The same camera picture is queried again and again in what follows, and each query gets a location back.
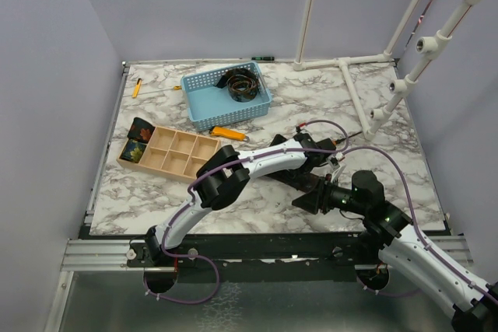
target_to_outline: wooden tray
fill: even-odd
[[[139,163],[119,157],[117,163],[135,171],[190,183],[218,149],[219,140],[156,126]]]

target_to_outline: wall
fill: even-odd
[[[90,0],[127,60],[294,58],[305,0]],[[410,0],[316,0],[305,58],[377,54]]]
[[[0,330],[43,330],[121,76],[89,0],[0,2]]]
[[[434,35],[460,1],[435,0],[417,37]],[[475,6],[408,100],[443,209],[490,281],[498,281],[497,19],[496,0]],[[411,43],[400,76],[419,60],[414,50]]]

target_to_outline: blue basket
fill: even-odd
[[[233,68],[246,68],[258,76],[258,95],[253,100],[239,103],[232,99],[227,89],[214,86],[222,75]],[[209,72],[186,75],[181,79],[181,88],[187,98],[188,116],[197,131],[265,116],[272,102],[272,94],[266,87],[261,70],[258,64],[252,61]]]

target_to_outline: marble tabletop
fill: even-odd
[[[181,90],[173,90],[183,75],[205,72],[228,64],[132,65],[111,139],[110,151],[97,196],[91,225],[92,235],[143,234],[152,225],[167,219],[187,198],[187,184],[160,176],[123,169],[116,162],[134,117],[160,126],[195,132],[188,118],[187,104]],[[250,136],[251,141],[222,139],[240,150],[269,145],[275,134],[293,134],[296,124],[313,119],[329,119],[341,124],[348,133],[360,131],[358,117],[341,72],[337,68],[295,72],[291,64],[260,64],[273,102],[264,117],[232,124],[229,128]],[[351,76],[365,108],[379,107],[391,94],[388,83],[396,78],[392,64],[353,65]],[[140,94],[132,99],[138,78]],[[310,125],[315,140],[341,135],[330,125]],[[432,180],[421,153],[409,113],[402,103],[391,120],[372,142],[362,135],[352,145],[376,145],[387,151],[406,175],[423,229],[444,229],[444,215],[434,193]],[[395,168],[382,155],[357,151],[347,155],[340,184],[350,187],[351,175],[359,169],[373,170],[384,184],[386,198],[408,211],[405,192]],[[324,175],[327,167],[315,169]],[[222,211],[213,212],[192,230],[195,233],[277,233],[360,231],[361,221],[343,218],[337,210],[326,215],[311,215],[291,205],[301,193],[275,180],[262,177],[251,181],[239,199]]]

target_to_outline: black belt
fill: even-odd
[[[232,99],[246,103],[258,94],[258,76],[246,68],[235,68],[226,72],[216,83],[219,89],[225,86],[228,86]]]

